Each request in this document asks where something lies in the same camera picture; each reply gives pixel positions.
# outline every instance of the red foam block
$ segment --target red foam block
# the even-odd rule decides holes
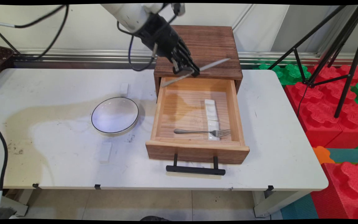
[[[323,163],[328,187],[310,193],[319,218],[358,219],[358,164]]]
[[[351,70],[350,65],[342,65],[340,68],[338,68],[338,73],[341,75],[348,75]],[[351,82],[351,85],[354,86],[358,82],[358,66],[356,66],[356,70],[354,71],[354,76]]]
[[[313,73],[316,68],[317,68],[318,65],[315,65],[313,68],[310,69],[310,73]],[[314,83],[317,83],[317,82],[322,82],[322,81],[325,81],[325,80],[328,80],[328,79],[332,79],[332,78],[337,78],[341,76],[341,74],[337,71],[337,68],[331,66],[331,67],[327,67],[327,65],[325,65],[319,75],[316,77]]]
[[[305,88],[301,82],[284,88],[295,113]],[[334,118],[335,110],[322,100],[323,96],[318,88],[308,88],[299,111],[299,122],[312,147],[325,146],[342,132]]]
[[[342,132],[326,148],[354,149],[358,146],[358,104],[343,105],[338,122]]]
[[[326,102],[338,105],[339,99],[341,98],[343,88],[345,86],[345,82],[333,81],[329,83],[325,83],[319,85],[318,88],[321,92],[324,93],[323,99]],[[355,104],[354,99],[356,98],[356,94],[348,89],[346,94],[344,104]]]

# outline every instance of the orange foam piece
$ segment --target orange foam piece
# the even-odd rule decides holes
[[[316,148],[313,148],[314,154],[316,154],[317,159],[320,162],[320,165],[323,163],[335,163],[329,155],[331,155],[331,152],[324,148],[323,146],[317,146]]]

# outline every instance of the white table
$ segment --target white table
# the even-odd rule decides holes
[[[243,76],[238,104],[250,154],[241,165],[220,164],[226,175],[214,176],[166,172],[173,161],[148,158],[145,141],[156,108],[153,70],[6,69],[0,74],[0,130],[9,145],[4,187],[252,190],[257,217],[326,188],[328,180],[275,73],[243,70]],[[121,136],[101,135],[91,114],[100,102],[119,96],[123,82],[139,106],[139,121]],[[99,151],[105,142],[112,143],[112,152],[103,164]],[[3,155],[0,142],[0,172]],[[268,185],[275,192],[265,199]]]

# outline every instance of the drawer handle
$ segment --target drawer handle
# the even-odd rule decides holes
[[[198,173],[198,174],[209,174],[209,175],[220,175],[223,176],[226,174],[226,170],[218,169],[218,157],[213,157],[213,169],[211,168],[200,168],[200,167],[181,167],[177,166],[178,154],[175,154],[173,159],[173,166],[167,166],[166,170],[168,172],[178,172],[178,173]]]

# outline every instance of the robotic arm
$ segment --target robotic arm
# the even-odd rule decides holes
[[[173,64],[173,73],[182,75],[193,72],[196,77],[200,68],[194,64],[190,51],[182,38],[170,26],[170,23],[185,13],[184,3],[171,3],[175,16],[167,22],[158,13],[169,3],[131,3],[101,4],[129,32],[120,31],[139,37],[142,43],[159,57],[166,57]]]

